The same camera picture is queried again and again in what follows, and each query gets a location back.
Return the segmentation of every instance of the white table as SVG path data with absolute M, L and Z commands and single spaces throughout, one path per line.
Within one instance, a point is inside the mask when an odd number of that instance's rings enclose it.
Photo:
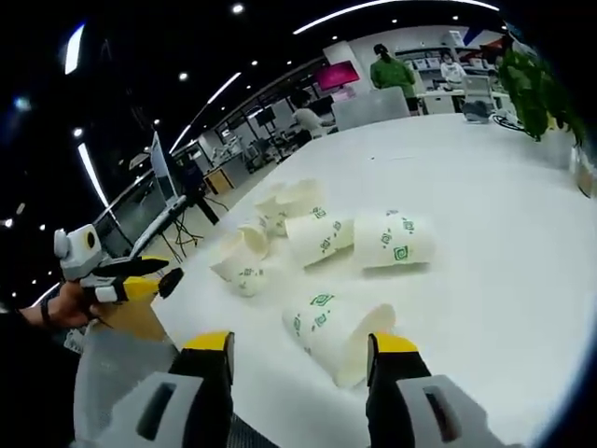
M 396 332 L 428 368 L 446 374 L 487 412 L 504 443 L 530 444 L 567 398 L 587 353 L 597 285 L 597 207 L 553 170 L 524 133 L 462 115 L 376 123 L 312 141 L 219 223 L 234 231 L 279 181 L 321 180 L 327 208 L 398 208 L 428 217 L 438 253 L 426 270 L 363 273 L 329 259 L 298 278 L 287 241 L 273 241 L 280 277 L 252 300 L 230 294 L 208 268 L 208 241 L 184 263 L 174 294 L 155 305 L 180 347 L 197 333 L 236 332 L 235 412 L 286 447 L 368 444 L 364 385 L 337 389 L 283 330 L 290 296 L 325 288 L 390 302 Z

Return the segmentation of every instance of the person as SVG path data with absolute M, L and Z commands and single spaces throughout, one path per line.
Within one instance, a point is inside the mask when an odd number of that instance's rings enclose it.
M 390 56 L 388 48 L 384 44 L 377 44 L 373 47 L 373 51 L 377 55 L 378 61 L 371 65 L 369 74 L 375 88 L 402 88 L 410 114 L 419 115 L 419 102 L 412 87 L 414 85 L 412 70 L 402 61 Z
M 324 120 L 315 114 L 309 107 L 311 95 L 305 90 L 295 91 L 290 95 L 290 103 L 297 109 L 293 114 L 294 119 L 305 131 L 309 131 L 312 138 L 319 138 L 329 133 L 334 133 L 336 121 Z
M 441 55 L 441 77 L 443 77 L 451 87 L 461 87 L 466 76 L 465 69 L 454 61 L 449 53 Z
M 73 400 L 79 356 L 52 341 L 52 331 L 89 322 L 83 289 L 66 282 L 42 305 L 0 314 L 0 385 L 4 414 L 2 446 L 68 446 L 75 438 Z M 98 305 L 89 308 L 98 315 Z

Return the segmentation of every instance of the display screen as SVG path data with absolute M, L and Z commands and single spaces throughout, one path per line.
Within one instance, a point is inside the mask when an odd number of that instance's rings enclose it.
M 335 63 L 329 67 L 322 68 L 315 75 L 319 87 L 323 91 L 333 89 L 334 87 L 342 86 L 349 82 L 358 81 L 359 75 L 354 69 L 353 63 L 344 61 L 343 63 Z

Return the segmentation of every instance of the ceiling light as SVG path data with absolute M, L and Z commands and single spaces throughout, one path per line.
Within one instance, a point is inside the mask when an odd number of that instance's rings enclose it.
M 81 160 L 83 161 L 83 165 L 85 165 L 85 169 L 87 170 L 87 176 L 90 178 L 91 184 L 93 184 L 93 187 L 95 188 L 95 192 L 97 193 L 98 197 L 100 198 L 100 201 L 102 201 L 102 204 L 105 206 L 105 208 L 108 208 L 108 206 L 109 206 L 108 200 L 105 198 L 104 191 L 102 190 L 102 187 L 100 186 L 100 181 L 97 178 L 97 174 L 95 174 L 95 169 L 93 168 L 93 163 L 91 163 L 90 154 L 87 151 L 87 147 L 85 146 L 84 143 L 81 143 L 78 146 L 78 155 L 81 157 Z
M 259 115 L 261 112 L 263 112 L 263 109 L 258 109 L 255 112 L 253 112 L 251 115 L 249 115 L 247 118 L 248 119 L 254 119 L 257 115 Z
M 384 4 L 387 4 L 387 3 L 408 2 L 408 1 L 415 1 L 415 0 L 375 0 L 373 2 L 362 3 L 361 5 L 355 5 L 353 7 L 347 7 L 345 9 L 341 9 L 340 11 L 333 12 L 332 14 L 328 14 L 327 16 L 324 16 L 321 19 L 317 19 L 316 21 L 312 21 L 311 23 L 307 23 L 305 26 L 302 26 L 302 27 L 298 28 L 293 33 L 293 35 L 299 35 L 303 31 L 307 31 L 308 29 L 313 28 L 314 26 L 317 26 L 320 23 L 323 23 L 325 21 L 330 21 L 332 19 L 337 18 L 338 16 L 341 16 L 342 14 L 346 14 L 346 13 L 349 13 L 349 12 L 354 12 L 354 11 L 357 11 L 359 9 L 363 9 L 364 7 L 376 7 L 377 5 L 384 5 Z M 450 0 L 450 1 L 452 1 L 452 2 L 458 2 L 458 3 L 467 3 L 469 5 L 475 5 L 477 7 L 486 7 L 488 9 L 492 9 L 493 11 L 499 11 L 500 10 L 498 7 L 494 7 L 493 5 L 488 5 L 486 3 L 479 2 L 477 0 Z
M 29 102 L 29 100 L 27 98 L 25 98 L 23 96 L 15 98 L 14 105 L 21 112 L 27 112 L 27 111 L 31 110 L 31 103 Z
M 231 77 L 231 78 L 230 78 L 228 81 L 226 81 L 226 82 L 224 83 L 224 85 L 223 85 L 222 87 L 220 87 L 220 88 L 217 90 L 217 92 L 216 92 L 216 93 L 214 93 L 214 94 L 212 95 L 212 97 L 211 97 L 209 100 L 207 100 L 207 104 L 208 104 L 208 105 L 210 105 L 211 103 L 213 103 L 213 102 L 214 102 L 214 100 L 215 100 L 215 98 L 217 98 L 217 97 L 220 95 L 220 93 L 222 93 L 222 92 L 223 92 L 225 89 L 227 89 L 227 88 L 228 88 L 228 86 L 229 86 L 230 84 L 232 84 L 234 81 L 236 81 L 236 79 L 237 79 L 237 78 L 238 78 L 238 77 L 239 77 L 241 74 L 242 74 L 241 72 L 238 72 L 238 73 L 236 73 L 235 75 L 233 75 L 233 76 L 232 76 L 232 77 Z
M 78 65 L 78 51 L 81 46 L 81 36 L 83 35 L 83 27 L 85 23 L 78 27 L 78 29 L 71 35 L 66 47 L 66 61 L 64 63 L 64 74 L 68 75 L 76 70 Z
M 33 308 L 34 306 L 37 306 L 49 294 L 51 294 L 53 291 L 58 289 L 59 286 L 60 286 L 60 283 L 56 283 L 54 286 L 50 287 L 46 292 L 44 292 L 41 296 L 39 296 L 39 298 L 36 301 L 34 301 L 33 304 L 31 306 L 29 306 L 29 308 Z

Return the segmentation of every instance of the paper cup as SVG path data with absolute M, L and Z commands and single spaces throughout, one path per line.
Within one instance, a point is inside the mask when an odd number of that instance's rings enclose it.
M 363 268 L 427 263 L 434 253 L 433 232 L 422 219 L 389 211 L 354 221 L 354 260 Z
M 276 196 L 285 188 L 285 183 L 279 182 L 273 184 L 269 189 L 265 197 L 255 204 L 255 208 L 260 217 L 266 220 L 267 230 L 275 231 L 275 223 L 278 213 L 280 212 L 278 203 L 276 202 Z
M 301 266 L 308 266 L 353 243 L 352 219 L 335 219 L 321 209 L 285 222 L 292 251 Z
M 303 217 L 322 207 L 324 194 L 315 179 L 304 179 L 283 189 L 276 196 L 277 214 L 273 227 L 278 235 L 286 235 L 285 221 L 291 217 Z
M 244 242 L 259 259 L 264 259 L 270 250 L 267 228 L 268 221 L 264 217 L 255 217 L 239 226 Z
M 237 294 L 252 297 L 266 284 L 259 257 L 248 247 L 241 231 L 225 238 L 213 259 L 212 271 L 229 282 Z
M 322 293 L 283 312 L 286 329 L 339 387 L 367 376 L 368 335 L 390 331 L 396 322 L 389 304 L 366 306 Z

